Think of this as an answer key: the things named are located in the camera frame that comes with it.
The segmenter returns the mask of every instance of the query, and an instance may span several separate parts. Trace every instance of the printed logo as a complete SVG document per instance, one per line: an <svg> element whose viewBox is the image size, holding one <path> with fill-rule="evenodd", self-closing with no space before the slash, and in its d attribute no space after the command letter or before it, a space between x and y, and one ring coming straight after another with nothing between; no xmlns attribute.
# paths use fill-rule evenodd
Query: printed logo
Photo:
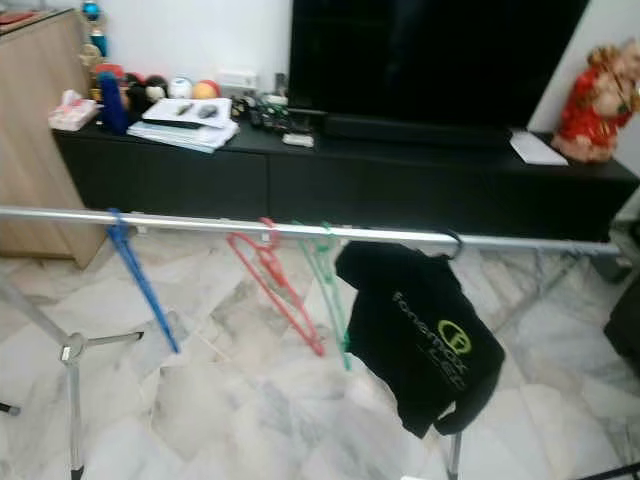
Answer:
<svg viewBox="0 0 640 480"><path fill-rule="evenodd" d="M456 355L469 353L471 351L471 340L467 334L455 323L449 320L438 322L438 333L440 338L453 350Z"/></svg>

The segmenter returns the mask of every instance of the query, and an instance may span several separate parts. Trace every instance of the wooden cabinet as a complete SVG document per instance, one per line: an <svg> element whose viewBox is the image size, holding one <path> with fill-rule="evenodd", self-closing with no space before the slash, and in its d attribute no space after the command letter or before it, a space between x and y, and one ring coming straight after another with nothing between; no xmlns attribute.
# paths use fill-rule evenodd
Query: wooden cabinet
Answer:
<svg viewBox="0 0 640 480"><path fill-rule="evenodd" d="M47 124L64 90L86 94L82 38L72 10L0 37L0 204L84 208ZM96 226L0 221L3 254L73 258L83 267L103 240Z"/></svg>

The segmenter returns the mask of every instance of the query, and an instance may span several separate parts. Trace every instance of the clothes hanger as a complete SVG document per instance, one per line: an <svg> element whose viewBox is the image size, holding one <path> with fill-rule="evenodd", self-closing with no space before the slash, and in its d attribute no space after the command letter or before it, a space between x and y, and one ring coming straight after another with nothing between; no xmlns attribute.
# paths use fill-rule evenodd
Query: clothes hanger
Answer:
<svg viewBox="0 0 640 480"><path fill-rule="evenodd" d="M273 304L280 311L284 317L289 320L289 323L296 329L296 331L300 334L300 336L304 339L304 341L311 347L311 349L318 356L324 355L324 346L320 341L320 337L318 336L318 332L313 326L313 322L307 313L307 310L304 308L302 300L299 295L293 289L287 277L285 276L282 266L280 265L280 261L278 257L274 253L274 250L278 248L280 243L280 238L278 232L275 230L275 225L273 221L269 218L261 218L262 222L264 222L270 229L271 233L269 235L269 242L266 245L260 245L253 241L248 235L239 232L230 233L227 236L227 242L235 252L235 254L240 258L244 266L247 267L249 273L256 279L256 281L260 284L265 293L269 296ZM267 273L271 276L271 278L276 282L276 284L284 288L293 303L293 306L298 310L307 326L307 330L296 321L295 315L286 307L282 299L276 294L270 287L267 281L262 277L262 275L256 270L253 264L249 261L249 259L240 251L238 246L236 245L237 240L242 240L245 243L248 243L251 248L258 255L258 260L260 264L265 268Z"/></svg>
<svg viewBox="0 0 640 480"><path fill-rule="evenodd" d="M160 328L162 329L162 333L167 339L167 342L171 346L171 350L173 353L180 353L180 347L175 337L173 336L173 332L171 330L171 326L167 321L167 318L162 311L162 307L160 307L160 302L158 301L158 297L156 297L149 280L144 275L142 271L142 267L136 258L135 253L131 249L131 245L129 244L129 238L127 237L127 229L129 228L122 218L120 211L115 208L109 209L109 211L116 218L116 224L107 227L107 235L113 242L113 245L116 251L120 254L120 257L124 261L124 264L127 266L129 273L133 276L133 279L138 284L138 288L142 291L144 298L147 300L147 303L153 310L155 314L156 320L160 324Z"/></svg>
<svg viewBox="0 0 640 480"><path fill-rule="evenodd" d="M312 238L310 240L298 240L298 246L304 253L304 257L311 266L318 285L320 285L324 303L327 305L327 310L329 310L329 318L333 326L336 344L342 355L344 368L349 371L351 370L351 360L346 354L349 348L349 334L346 329L347 321L344 309L342 308L338 285L335 280L336 275L333 269L333 262L329 256L329 253L335 247L336 239L331 233L331 226L327 222L324 222L322 225L327 229L329 234L327 243L322 243Z"/></svg>

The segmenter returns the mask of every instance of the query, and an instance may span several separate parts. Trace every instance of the blue ornament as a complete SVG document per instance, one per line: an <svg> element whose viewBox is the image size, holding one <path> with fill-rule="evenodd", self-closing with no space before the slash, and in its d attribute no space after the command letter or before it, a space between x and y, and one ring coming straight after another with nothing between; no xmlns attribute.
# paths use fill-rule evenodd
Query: blue ornament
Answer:
<svg viewBox="0 0 640 480"><path fill-rule="evenodd" d="M87 20L95 22L100 18L102 12L95 0L85 0L82 3L82 13Z"/></svg>

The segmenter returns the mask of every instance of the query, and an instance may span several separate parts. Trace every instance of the television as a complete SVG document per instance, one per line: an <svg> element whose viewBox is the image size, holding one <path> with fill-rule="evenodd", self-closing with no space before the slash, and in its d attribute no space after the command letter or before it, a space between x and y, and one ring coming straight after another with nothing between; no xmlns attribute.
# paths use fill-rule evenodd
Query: television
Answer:
<svg viewBox="0 0 640 480"><path fill-rule="evenodd" d="M588 0L294 0L292 111L524 127Z"/></svg>

